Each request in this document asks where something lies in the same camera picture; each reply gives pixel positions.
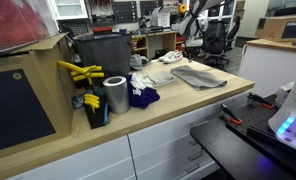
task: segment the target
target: office chair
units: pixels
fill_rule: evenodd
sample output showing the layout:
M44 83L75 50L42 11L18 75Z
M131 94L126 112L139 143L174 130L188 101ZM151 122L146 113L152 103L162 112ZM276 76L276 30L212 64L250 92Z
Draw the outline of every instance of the office chair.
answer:
M203 33L201 49L207 54L206 65L226 71L221 61L224 59L226 47L225 23L223 21L209 21L208 29Z
M227 36L225 32L225 22L217 21L209 23L209 28L204 33L204 42L202 45L202 50L209 54L209 56L204 60L206 65L226 71L222 62L225 61L226 64L229 64L230 62L229 59L225 58L225 53L233 49L232 42L235 41L234 38L239 30L239 27L240 16L235 17L235 25L229 31ZM217 44L215 40L212 40L214 38L211 37L213 36L214 31L216 32Z
M277 9L274 12L274 16L287 16L287 15L295 15L295 14L296 14L296 7Z

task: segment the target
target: blue cloth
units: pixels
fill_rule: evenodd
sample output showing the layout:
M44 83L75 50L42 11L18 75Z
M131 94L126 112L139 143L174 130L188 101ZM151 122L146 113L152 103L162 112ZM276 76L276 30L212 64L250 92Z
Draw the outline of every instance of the blue cloth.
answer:
M155 89L146 87L141 91L141 95L133 94L133 90L136 88L130 83L131 75L126 75L127 87L128 87L128 96L129 96L129 104L131 107L138 107L145 109L149 104L158 101L160 96L157 94Z

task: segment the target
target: white drawer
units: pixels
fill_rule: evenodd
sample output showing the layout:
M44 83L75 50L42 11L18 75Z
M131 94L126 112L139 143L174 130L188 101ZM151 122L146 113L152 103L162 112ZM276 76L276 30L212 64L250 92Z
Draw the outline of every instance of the white drawer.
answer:
M146 171L138 173L137 177L138 180L179 179L189 173L199 171L204 165L210 162L214 161L206 152L193 148Z
M158 146L146 153L134 156L136 172L145 171L156 164L167 161L192 148L201 149L199 144L190 135L186 135L162 146Z
M126 136L123 136L16 175L9 178L9 180L76 180L129 158L131 158L131 154L128 139Z
M220 105L222 103L225 103L228 107L236 107L246 102L246 93L243 93L131 133L128 136L132 154L138 156L155 147L188 135L191 124L206 121L209 116L218 117L221 113Z
M111 180L111 179L132 179L135 178L135 170L132 159L129 158L123 162L90 174L80 180Z
M200 180L200 179L208 176L209 174L215 172L219 168L220 167L218 166L218 164L216 164L215 161L211 161L211 162L205 164L204 166L198 168L197 170L181 177L178 180Z

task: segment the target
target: black storage box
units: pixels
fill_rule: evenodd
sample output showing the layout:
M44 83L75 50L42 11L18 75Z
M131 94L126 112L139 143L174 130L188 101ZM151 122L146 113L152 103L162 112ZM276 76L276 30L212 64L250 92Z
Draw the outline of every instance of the black storage box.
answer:
M130 70L131 35L93 33L74 38L83 66L102 66L105 78L124 76Z

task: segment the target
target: gray fabric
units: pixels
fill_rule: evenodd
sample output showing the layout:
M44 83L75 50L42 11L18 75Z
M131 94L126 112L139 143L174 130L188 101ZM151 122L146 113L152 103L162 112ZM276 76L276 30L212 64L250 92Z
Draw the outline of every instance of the gray fabric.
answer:
M189 66L171 69L171 73L186 81L197 90L225 86L227 81L219 80L209 72L196 71Z
M137 71L142 70L141 58L139 55L137 55L137 54L131 55L130 67L133 68L134 70L137 70Z
M171 82L174 82L173 75L164 71L156 74L151 74L147 76L147 78L149 78L152 82L154 82L153 84L154 87L159 87L159 86L163 86Z

